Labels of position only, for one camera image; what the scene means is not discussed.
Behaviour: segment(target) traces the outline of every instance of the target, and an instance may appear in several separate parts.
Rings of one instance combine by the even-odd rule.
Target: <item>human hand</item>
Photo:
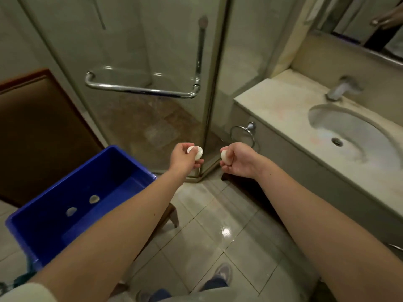
[[[401,24],[403,24],[403,3],[371,20],[371,25],[379,25],[383,30],[387,30]]]
[[[232,161],[232,165],[225,165],[220,161],[220,166],[225,173],[256,179],[267,158],[255,152],[252,147],[236,142],[220,149],[227,150],[226,155]]]
[[[178,143],[171,153],[169,169],[183,177],[186,177],[192,169],[199,168],[204,163],[204,159],[195,161],[195,157],[198,153],[197,146],[193,147],[189,153],[186,153],[190,146],[194,146],[194,144]]]

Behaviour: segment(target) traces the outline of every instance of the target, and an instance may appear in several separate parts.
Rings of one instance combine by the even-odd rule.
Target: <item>sink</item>
[[[350,110],[331,104],[317,105],[308,112],[318,142],[329,144],[346,159],[384,170],[399,171],[402,154],[380,127]]]

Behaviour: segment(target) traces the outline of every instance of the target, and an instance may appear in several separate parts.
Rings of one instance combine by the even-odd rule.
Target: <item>round soap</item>
[[[190,147],[187,149],[187,153],[189,153],[189,152],[192,150],[193,147],[194,147],[194,146],[190,146]],[[203,148],[201,148],[200,146],[197,146],[197,148],[198,148],[198,152],[197,152],[197,154],[196,154],[195,161],[199,160],[199,159],[202,157],[202,155],[203,155]]]
[[[225,163],[225,165],[231,166],[232,165],[232,159],[227,157],[226,152],[227,152],[226,149],[224,149],[221,152],[221,160]]]

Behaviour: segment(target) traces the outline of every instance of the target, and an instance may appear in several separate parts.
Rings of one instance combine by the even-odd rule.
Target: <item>blue pants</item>
[[[228,287],[227,283],[223,278],[220,277],[213,277],[212,279],[208,280],[200,289],[200,291],[204,290],[209,290],[209,289],[214,289],[214,288],[220,288],[220,287]],[[166,289],[159,289],[156,292],[154,292],[148,302],[158,302],[164,299],[168,299],[172,297],[171,294],[168,292]]]

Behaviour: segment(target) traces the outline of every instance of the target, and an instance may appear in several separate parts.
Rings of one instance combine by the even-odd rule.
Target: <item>gray sneaker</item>
[[[232,280],[232,268],[228,263],[222,263],[215,271],[214,277],[220,277],[224,279],[225,283],[229,286]]]
[[[149,292],[146,292],[145,290],[140,290],[136,294],[136,302],[148,302],[150,300],[151,294]]]

